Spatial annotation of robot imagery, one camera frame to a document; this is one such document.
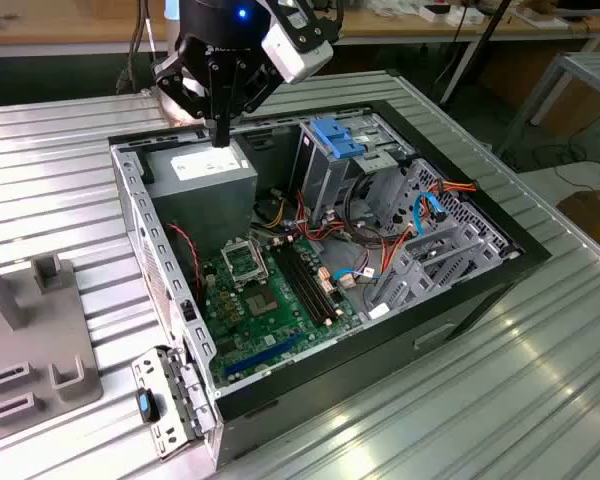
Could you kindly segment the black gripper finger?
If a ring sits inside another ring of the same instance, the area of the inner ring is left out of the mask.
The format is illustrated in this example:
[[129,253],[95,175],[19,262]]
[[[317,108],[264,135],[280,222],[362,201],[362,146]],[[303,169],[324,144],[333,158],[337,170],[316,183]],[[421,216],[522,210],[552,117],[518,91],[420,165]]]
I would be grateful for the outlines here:
[[220,112],[220,146],[229,145],[231,120],[255,111],[280,85],[280,74],[269,59],[248,63],[239,59],[225,88],[226,105]]
[[209,129],[212,145],[220,148],[220,121],[212,112],[210,97],[206,95],[203,86],[200,86],[202,94],[199,94],[197,90],[190,90],[185,85],[185,71],[184,58],[178,52],[152,64],[152,74],[158,89],[194,120],[203,120]]

